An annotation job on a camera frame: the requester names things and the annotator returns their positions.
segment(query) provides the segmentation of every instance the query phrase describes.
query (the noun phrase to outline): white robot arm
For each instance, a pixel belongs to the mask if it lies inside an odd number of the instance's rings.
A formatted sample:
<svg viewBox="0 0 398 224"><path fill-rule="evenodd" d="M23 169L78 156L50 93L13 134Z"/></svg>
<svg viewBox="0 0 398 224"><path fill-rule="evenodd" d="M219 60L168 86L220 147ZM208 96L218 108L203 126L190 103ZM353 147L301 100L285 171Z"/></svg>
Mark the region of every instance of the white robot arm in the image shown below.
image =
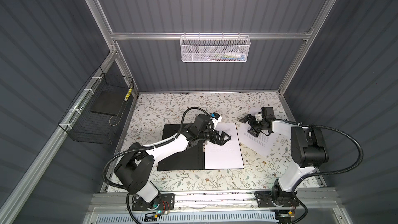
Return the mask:
<svg viewBox="0 0 398 224"><path fill-rule="evenodd" d="M283 205L283 202L291 198L291 192L295 191L302 177L329 159L320 128L302 127L296 123L277 120L272 107L262 107L261 112L255 116L248 114L240 121L251 126L248 132L254 137L258 137L263 131L268 132L265 135L276 132L290 137L292 161L273 186L271 199L275 206Z"/></svg>
<svg viewBox="0 0 398 224"><path fill-rule="evenodd" d="M148 181L152 168L166 157L194 147L198 142L224 145L231 137L215 130L221 120L216 112L199 114L192 124L184 127L181 124L180 131L165 140L143 146L134 143L129 147L132 152L122 157L114 172L130 194L141 197L148 209L155 209L161 201L161 193Z"/></svg>

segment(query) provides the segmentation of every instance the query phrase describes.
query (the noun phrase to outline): yellow marker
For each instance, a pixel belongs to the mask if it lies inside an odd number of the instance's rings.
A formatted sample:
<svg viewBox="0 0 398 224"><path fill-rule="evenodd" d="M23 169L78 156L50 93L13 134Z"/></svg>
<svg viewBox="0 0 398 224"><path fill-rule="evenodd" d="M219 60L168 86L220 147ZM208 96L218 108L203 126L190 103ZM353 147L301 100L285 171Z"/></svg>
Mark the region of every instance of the yellow marker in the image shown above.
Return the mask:
<svg viewBox="0 0 398 224"><path fill-rule="evenodd" d="M127 92L125 101L127 101L129 99L131 92L132 92L132 87L130 87L129 91Z"/></svg>

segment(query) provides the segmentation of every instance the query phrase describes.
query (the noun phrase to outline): paper sheet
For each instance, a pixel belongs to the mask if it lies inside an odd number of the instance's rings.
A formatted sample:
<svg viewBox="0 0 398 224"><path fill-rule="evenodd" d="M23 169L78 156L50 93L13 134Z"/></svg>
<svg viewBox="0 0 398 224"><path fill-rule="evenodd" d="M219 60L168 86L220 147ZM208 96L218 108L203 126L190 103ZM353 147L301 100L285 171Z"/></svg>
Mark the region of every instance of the paper sheet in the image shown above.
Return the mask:
<svg viewBox="0 0 398 224"><path fill-rule="evenodd" d="M239 127L239 141L253 151L259 153L261 156L268 156L271 153L271 147L276 142L276 138L279 137L279 134L271 133L271 135L266 136L264 133L260 133L260 135L256 138L248 133L248 130L250 130L249 124L242 124Z"/></svg>
<svg viewBox="0 0 398 224"><path fill-rule="evenodd" d="M205 169L243 169L238 133L235 123L219 123L217 131L224 131L231 140L223 146L207 142L205 145Z"/></svg>

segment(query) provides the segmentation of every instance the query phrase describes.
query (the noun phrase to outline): wire basket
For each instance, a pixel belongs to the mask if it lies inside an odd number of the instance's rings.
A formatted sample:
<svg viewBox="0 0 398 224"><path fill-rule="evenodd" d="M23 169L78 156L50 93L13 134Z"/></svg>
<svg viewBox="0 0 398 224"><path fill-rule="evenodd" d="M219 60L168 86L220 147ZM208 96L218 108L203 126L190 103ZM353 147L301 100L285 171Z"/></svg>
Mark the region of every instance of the wire basket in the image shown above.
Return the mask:
<svg viewBox="0 0 398 224"><path fill-rule="evenodd" d="M131 77L102 73L90 89L84 89L87 92L82 102L76 108L67 111L73 111L69 122L58 125L73 141L98 144L118 142L133 102L134 97L130 95L133 85ZM122 99L123 102L116 116L92 111L102 92L129 95L125 97L127 101Z"/></svg>
<svg viewBox="0 0 398 224"><path fill-rule="evenodd" d="M181 36L181 60L183 62L246 62L249 36L187 37Z"/></svg>

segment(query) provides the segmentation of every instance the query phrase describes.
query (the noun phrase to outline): black wire basket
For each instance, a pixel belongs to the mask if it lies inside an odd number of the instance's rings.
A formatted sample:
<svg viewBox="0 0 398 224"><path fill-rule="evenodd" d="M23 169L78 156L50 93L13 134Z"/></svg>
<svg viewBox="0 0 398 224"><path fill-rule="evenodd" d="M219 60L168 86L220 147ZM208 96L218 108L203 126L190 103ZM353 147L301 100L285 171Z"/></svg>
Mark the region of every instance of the black wire basket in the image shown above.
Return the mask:
<svg viewBox="0 0 398 224"><path fill-rule="evenodd" d="M73 141L98 144L118 142L134 99L133 85L131 77L102 73L90 89L83 89L87 92L81 103L71 109L72 103L65 112L64 116L69 111L73 111L70 121L68 123L60 122L58 125L67 132ZM103 95L117 96L117 102L105 103L105 106L107 104L114 105L114 113L102 113L94 110L98 103L97 100L100 101Z"/></svg>

